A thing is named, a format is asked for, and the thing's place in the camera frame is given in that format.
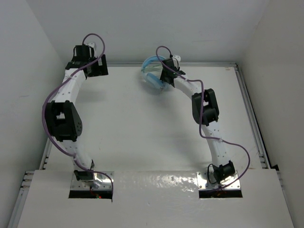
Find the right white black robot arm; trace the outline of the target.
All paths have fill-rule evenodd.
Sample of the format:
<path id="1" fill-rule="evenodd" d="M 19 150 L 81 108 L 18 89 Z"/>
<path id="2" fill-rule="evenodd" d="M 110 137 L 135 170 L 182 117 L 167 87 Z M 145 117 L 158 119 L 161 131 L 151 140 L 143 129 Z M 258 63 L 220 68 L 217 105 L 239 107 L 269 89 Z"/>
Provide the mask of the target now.
<path id="1" fill-rule="evenodd" d="M 200 80 L 190 80 L 174 65 L 173 58 L 161 61 L 163 66 L 160 80 L 182 91 L 191 99 L 192 116 L 199 130 L 207 139 L 212 158 L 214 184 L 220 184 L 233 176 L 235 168 L 228 156 L 219 131 L 219 107 L 213 89 L 203 89 Z"/>

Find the light blue headphones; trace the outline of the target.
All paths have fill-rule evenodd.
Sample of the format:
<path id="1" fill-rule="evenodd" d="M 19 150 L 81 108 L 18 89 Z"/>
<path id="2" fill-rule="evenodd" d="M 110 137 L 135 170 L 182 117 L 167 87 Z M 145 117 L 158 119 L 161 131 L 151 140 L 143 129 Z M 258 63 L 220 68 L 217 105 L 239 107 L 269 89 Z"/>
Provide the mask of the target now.
<path id="1" fill-rule="evenodd" d="M 160 80 L 162 72 L 162 64 L 160 63 L 157 56 L 151 56 L 144 60 L 141 65 L 141 73 L 145 82 L 152 88 L 159 90 L 162 93 L 168 88 L 167 83 L 163 83 Z"/>

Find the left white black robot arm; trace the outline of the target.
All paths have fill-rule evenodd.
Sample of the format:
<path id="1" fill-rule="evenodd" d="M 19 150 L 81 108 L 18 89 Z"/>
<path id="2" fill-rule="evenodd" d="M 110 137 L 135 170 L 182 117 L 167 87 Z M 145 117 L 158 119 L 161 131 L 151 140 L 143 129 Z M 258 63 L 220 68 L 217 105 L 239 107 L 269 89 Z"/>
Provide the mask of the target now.
<path id="1" fill-rule="evenodd" d="M 73 49 L 73 57 L 65 68 L 62 86 L 45 106 L 47 131 L 72 159 L 74 175 L 78 181 L 92 184 L 97 180 L 93 173 L 94 162 L 80 144 L 83 123 L 75 107 L 81 85 L 89 78 L 108 74 L 105 55 L 98 56 L 96 45 L 82 43 Z"/>

